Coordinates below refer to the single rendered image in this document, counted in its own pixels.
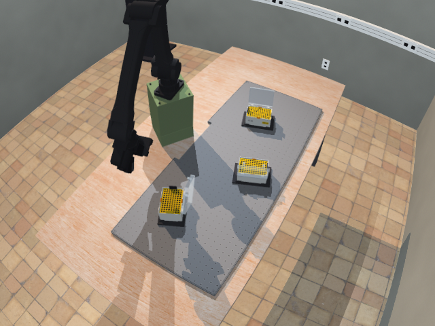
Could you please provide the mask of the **yellow plate with black holes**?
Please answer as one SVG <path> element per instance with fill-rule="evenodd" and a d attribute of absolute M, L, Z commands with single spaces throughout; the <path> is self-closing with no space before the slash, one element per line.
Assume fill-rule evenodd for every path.
<path fill-rule="evenodd" d="M 164 188 L 162 193 L 162 202 L 160 205 L 160 213 L 180 214 L 182 196 L 183 190 L 177 189 L 177 186 L 169 186 L 169 188 Z"/>

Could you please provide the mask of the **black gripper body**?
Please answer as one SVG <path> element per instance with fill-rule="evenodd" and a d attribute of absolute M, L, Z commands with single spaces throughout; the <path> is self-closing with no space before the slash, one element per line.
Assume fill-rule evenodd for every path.
<path fill-rule="evenodd" d="M 149 138 L 149 137 L 143 137 L 143 136 L 140 136 L 140 135 L 138 135 L 138 134 L 137 134 L 137 136 L 138 136 L 137 144 L 140 143 L 140 144 L 142 144 L 142 145 L 144 146 L 142 156 L 146 156 L 146 157 L 148 157 L 148 154 L 149 154 L 149 148 L 150 148 L 150 146 L 152 145 L 153 140 L 152 140 L 151 138 Z M 136 144 L 134 147 L 136 147 L 137 144 Z M 129 149 L 132 149 L 132 148 L 134 148 L 134 147 L 131 147 L 131 148 L 129 148 Z"/>

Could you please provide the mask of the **yellow tip rack with black holes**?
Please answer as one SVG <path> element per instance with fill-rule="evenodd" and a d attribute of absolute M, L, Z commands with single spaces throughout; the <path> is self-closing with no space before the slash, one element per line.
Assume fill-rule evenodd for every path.
<path fill-rule="evenodd" d="M 243 162 L 245 162 L 246 166 L 262 167 L 262 164 L 265 164 L 265 168 L 268 168 L 268 161 L 240 158 L 239 165 L 243 165 Z"/>
<path fill-rule="evenodd" d="M 271 119 L 271 109 L 264 109 L 259 107 L 248 107 L 247 116 L 260 117 L 264 119 Z"/>

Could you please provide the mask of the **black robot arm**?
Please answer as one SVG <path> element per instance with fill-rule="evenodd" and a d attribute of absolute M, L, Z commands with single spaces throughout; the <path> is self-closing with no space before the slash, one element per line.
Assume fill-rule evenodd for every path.
<path fill-rule="evenodd" d="M 165 15 L 168 1 L 135 0 L 126 6 L 123 23 L 129 24 L 128 41 L 116 101 L 108 123 L 107 136 L 109 139 L 114 139 L 111 164 L 128 174 L 134 171 L 135 157 L 133 154 L 142 156 L 144 149 L 142 144 L 137 144 L 138 136 L 137 131 L 134 130 L 135 121 L 133 119 L 135 94 L 150 33 L 155 53 L 151 61 L 151 75 L 160 79 L 154 95 L 170 101 L 184 85 L 184 80 L 178 79 L 181 73 L 181 63 L 179 59 L 173 58 L 169 44 Z M 148 22 L 134 18 L 145 19 Z M 134 147 L 136 144 L 137 146 Z M 131 147 L 134 148 L 128 149 Z"/>

